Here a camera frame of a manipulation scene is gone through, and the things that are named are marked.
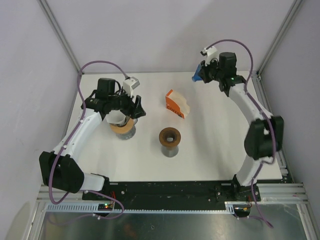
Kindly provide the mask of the glass carafe with brown band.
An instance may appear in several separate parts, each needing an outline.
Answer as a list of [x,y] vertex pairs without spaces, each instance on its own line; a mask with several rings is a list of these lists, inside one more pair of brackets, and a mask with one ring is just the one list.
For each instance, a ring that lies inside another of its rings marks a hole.
[[161,152],[164,156],[166,156],[168,158],[172,158],[178,154],[179,147],[178,146],[174,146],[174,147],[162,146]]

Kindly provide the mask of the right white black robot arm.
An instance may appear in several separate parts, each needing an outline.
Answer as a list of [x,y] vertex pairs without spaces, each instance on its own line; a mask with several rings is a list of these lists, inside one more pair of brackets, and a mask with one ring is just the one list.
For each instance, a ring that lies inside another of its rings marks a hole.
[[211,47],[202,50],[201,54],[205,60],[198,65],[193,81],[217,81],[220,91],[237,105],[249,124],[244,139],[245,160],[234,175],[230,188],[231,196],[242,201],[249,193],[254,193],[254,184],[262,167],[276,161],[276,153],[283,144],[284,119],[274,116],[248,92],[248,81],[237,74],[235,53],[218,53],[215,47]]

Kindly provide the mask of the orange coffee filter box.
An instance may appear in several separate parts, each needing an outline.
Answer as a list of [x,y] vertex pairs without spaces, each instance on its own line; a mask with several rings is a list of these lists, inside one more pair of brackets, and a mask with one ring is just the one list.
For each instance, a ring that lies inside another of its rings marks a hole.
[[190,106],[188,105],[186,98],[173,89],[165,95],[165,104],[168,110],[183,119],[190,113]]

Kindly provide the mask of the glass server pitcher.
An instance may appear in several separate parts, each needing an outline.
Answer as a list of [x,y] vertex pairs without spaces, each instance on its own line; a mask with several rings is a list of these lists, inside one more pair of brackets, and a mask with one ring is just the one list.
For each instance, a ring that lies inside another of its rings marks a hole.
[[133,120],[133,127],[126,133],[117,133],[117,137],[121,140],[128,140],[134,137],[134,135],[136,134],[136,123],[138,122],[137,119]]

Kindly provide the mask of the blue glass dripper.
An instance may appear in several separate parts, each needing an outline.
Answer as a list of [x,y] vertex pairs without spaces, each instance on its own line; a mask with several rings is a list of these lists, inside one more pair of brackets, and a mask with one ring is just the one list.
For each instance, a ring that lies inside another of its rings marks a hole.
[[194,75],[192,76],[192,81],[197,82],[197,81],[202,81],[203,79],[200,77],[200,71],[201,71],[201,64],[199,64],[195,70]]

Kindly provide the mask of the white paper coffee filter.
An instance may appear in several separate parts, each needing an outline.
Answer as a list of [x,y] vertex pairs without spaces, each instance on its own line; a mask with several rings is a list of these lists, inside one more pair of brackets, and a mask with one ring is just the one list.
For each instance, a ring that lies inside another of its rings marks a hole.
[[105,116],[105,119],[113,126],[123,127],[128,123],[130,117],[123,114],[120,110],[112,110]]

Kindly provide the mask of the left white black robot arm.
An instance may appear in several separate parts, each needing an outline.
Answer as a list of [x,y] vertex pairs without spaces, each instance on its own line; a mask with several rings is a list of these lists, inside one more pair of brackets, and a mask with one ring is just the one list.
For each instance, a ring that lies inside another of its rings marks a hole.
[[110,196],[111,188],[105,184],[106,177],[83,172],[77,160],[90,135],[104,121],[115,134],[126,139],[135,134],[135,120],[146,115],[141,97],[133,94],[139,85],[135,77],[125,79],[122,84],[111,78],[98,80],[97,88],[82,99],[75,126],[52,151],[44,151],[39,156],[46,186],[68,193],[93,191],[100,200]]

